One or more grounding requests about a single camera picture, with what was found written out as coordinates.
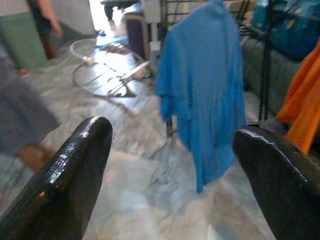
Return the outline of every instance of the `metal stand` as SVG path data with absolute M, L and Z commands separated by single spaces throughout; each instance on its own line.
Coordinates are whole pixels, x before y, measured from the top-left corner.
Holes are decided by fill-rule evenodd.
M 267 7 L 267 20 L 266 20 L 266 32 L 264 35 L 264 52 L 262 61 L 262 74 L 261 74 L 261 88 L 260 88 L 260 105 L 259 105 L 259 116 L 258 121 L 260 122 L 263 117 L 264 120 L 268 119 L 269 111 L 269 89 L 270 89 L 270 59 L 271 59 L 271 48 L 272 48 L 272 28 L 273 28 L 273 0 L 269 0 Z

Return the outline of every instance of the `person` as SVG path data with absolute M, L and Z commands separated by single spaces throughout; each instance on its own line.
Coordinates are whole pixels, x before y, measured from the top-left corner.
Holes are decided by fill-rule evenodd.
M 56 118 L 16 72 L 0 40 L 0 154 L 17 156 L 34 172 L 54 155 L 40 142 L 59 126 Z
M 53 30 L 58 38 L 63 35 L 60 23 L 54 13 L 51 0 L 28 0 L 35 25 L 40 35 L 45 55 L 48 59 L 57 56 L 57 51 L 52 43 L 50 33 Z

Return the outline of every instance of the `person's leg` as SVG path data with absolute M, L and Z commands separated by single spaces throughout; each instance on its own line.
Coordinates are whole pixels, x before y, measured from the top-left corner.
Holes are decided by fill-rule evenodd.
M 54 59 L 57 57 L 56 48 L 51 40 L 50 33 L 41 36 L 41 42 L 44 48 L 47 59 Z

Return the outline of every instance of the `hanging garment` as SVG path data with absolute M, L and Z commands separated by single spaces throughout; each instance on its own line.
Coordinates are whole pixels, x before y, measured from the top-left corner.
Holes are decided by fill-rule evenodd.
M 163 119 L 177 116 L 201 192 L 235 161 L 233 134 L 246 124 L 239 32 L 223 0 L 210 0 L 169 31 L 155 94 Z
M 286 138 L 308 153 L 320 123 L 320 40 L 294 76 L 277 119 L 292 124 Z

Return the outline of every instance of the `green wall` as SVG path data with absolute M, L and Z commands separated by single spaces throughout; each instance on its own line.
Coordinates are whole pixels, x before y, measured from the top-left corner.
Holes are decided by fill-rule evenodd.
M 0 16 L 0 38 L 18 69 L 32 69 L 47 61 L 31 12 Z

